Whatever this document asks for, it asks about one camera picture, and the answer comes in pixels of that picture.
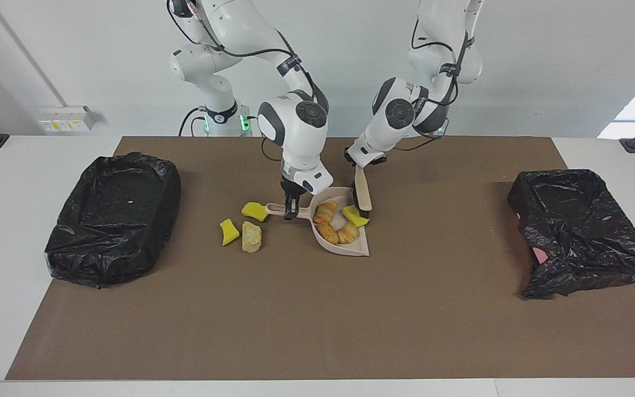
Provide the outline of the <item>pale rock-like bread chunk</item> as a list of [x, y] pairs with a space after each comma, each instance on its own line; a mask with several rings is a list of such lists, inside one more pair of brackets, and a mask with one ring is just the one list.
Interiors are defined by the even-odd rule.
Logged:
[[257, 224], [244, 221], [242, 224], [242, 251], [254, 253], [262, 246], [262, 229]]

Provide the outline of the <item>beige hand brush black bristles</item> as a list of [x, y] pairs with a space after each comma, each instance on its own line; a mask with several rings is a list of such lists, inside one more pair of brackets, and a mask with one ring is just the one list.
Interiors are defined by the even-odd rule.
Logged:
[[369, 186], [365, 177], [364, 168], [355, 166], [353, 182], [353, 200], [358, 213], [362, 218], [369, 219], [372, 211], [372, 201], [370, 198]]

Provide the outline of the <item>small yellow sponge piece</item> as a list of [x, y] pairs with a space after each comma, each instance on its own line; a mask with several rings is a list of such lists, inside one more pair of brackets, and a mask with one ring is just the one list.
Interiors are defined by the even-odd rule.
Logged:
[[222, 246], [227, 246], [228, 244], [232, 243], [233, 241], [239, 239], [240, 231], [234, 225], [232, 219], [230, 219], [230, 218], [224, 219], [219, 224], [219, 227], [220, 227], [221, 232], [222, 232]]

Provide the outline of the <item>yellow sponge with green back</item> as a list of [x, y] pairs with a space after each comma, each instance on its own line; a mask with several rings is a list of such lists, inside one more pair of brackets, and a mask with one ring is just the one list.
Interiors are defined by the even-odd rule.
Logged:
[[342, 214], [350, 223], [354, 224], [356, 228], [361, 228], [369, 222], [369, 218], [361, 216], [361, 212], [356, 205], [343, 207]]

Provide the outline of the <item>white wall conduit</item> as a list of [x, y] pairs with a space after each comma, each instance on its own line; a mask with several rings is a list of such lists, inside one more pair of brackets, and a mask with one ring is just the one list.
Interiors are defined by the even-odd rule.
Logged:
[[33, 54], [30, 52], [30, 50], [28, 50], [27, 46], [21, 40], [18, 33], [15, 32], [13, 27], [7, 21], [2, 11], [0, 11], [0, 26], [2, 26], [3, 30], [7, 32], [8, 37], [13, 41], [21, 55], [26, 59], [28, 65], [30, 65], [30, 67], [35, 71], [41, 82], [46, 86], [46, 90], [48, 90], [50, 94], [55, 97], [58, 106], [68, 106], [67, 101], [61, 95], [60, 91], [58, 91], [58, 89], [55, 87], [55, 84], [53, 84], [51, 79], [46, 75], [45, 71], [38, 64], [37, 60], [33, 57]]

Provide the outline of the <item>white wall outlet box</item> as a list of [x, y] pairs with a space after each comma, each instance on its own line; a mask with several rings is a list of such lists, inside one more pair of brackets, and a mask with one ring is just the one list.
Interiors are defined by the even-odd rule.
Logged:
[[96, 118], [84, 105], [43, 106], [37, 122], [46, 133], [88, 133], [93, 130]]

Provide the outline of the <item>brown table mat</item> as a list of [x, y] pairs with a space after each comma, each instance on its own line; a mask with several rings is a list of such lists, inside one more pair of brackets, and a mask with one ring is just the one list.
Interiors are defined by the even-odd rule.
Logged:
[[448, 137], [368, 171], [369, 257], [272, 216], [248, 254], [219, 223], [282, 201], [252, 138], [127, 137], [180, 172], [154, 271], [52, 281], [8, 380], [635, 377], [635, 286], [520, 292], [531, 257], [507, 205], [520, 171], [564, 168], [549, 138]]

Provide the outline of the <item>black trash bag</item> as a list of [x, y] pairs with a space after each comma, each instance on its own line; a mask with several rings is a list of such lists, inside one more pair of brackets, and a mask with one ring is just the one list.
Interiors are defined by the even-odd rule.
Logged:
[[594, 171], [522, 171], [507, 202], [539, 225], [548, 253], [544, 264], [532, 261], [523, 297], [550, 299], [635, 283], [635, 226]]

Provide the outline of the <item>beige plastic dustpan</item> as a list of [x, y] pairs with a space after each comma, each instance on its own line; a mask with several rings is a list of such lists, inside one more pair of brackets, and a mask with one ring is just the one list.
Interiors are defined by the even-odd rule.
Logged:
[[331, 244], [322, 236], [320, 236], [313, 222], [313, 216], [320, 204], [335, 201], [337, 203], [337, 213], [333, 216], [332, 227], [338, 230], [348, 223], [348, 219], [343, 215], [342, 210], [347, 206], [353, 205], [353, 197], [350, 187], [330, 187], [325, 191], [311, 198], [308, 207], [300, 207], [298, 209], [297, 219], [306, 219], [310, 224], [316, 241], [324, 249], [339, 255], [346, 256], [369, 256], [368, 241], [366, 237], [365, 227], [358, 228], [359, 236], [356, 240], [348, 244]]

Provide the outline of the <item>right black trash bag bin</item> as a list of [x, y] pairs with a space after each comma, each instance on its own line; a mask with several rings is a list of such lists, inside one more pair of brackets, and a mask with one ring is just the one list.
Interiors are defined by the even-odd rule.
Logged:
[[81, 173], [45, 247], [50, 276], [107, 287], [151, 271], [174, 230], [181, 178], [141, 152], [98, 157]]

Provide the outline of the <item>wide yellow sponge piece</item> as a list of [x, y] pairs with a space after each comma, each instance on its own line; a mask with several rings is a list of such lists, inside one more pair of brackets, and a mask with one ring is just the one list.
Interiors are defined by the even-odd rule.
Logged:
[[257, 202], [247, 202], [241, 209], [241, 213], [243, 216], [256, 219], [260, 223], [269, 216], [265, 206]]

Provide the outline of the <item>orange striped bread roll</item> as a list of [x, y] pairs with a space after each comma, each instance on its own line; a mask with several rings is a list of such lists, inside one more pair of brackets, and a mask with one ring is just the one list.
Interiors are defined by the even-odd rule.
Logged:
[[313, 222], [315, 224], [331, 224], [337, 210], [337, 201], [332, 200], [321, 203], [315, 210]]

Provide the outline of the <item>pink plastic bin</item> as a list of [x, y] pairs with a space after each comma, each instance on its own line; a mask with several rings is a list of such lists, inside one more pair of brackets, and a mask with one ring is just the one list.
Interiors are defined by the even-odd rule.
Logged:
[[544, 239], [541, 231], [539, 231], [539, 225], [529, 219], [527, 216], [522, 216], [521, 213], [515, 212], [518, 218], [516, 228], [521, 234], [527, 248], [532, 256], [534, 264], [544, 264], [548, 259], [548, 253], [541, 247], [545, 245], [545, 242], [539, 242], [539, 239]]

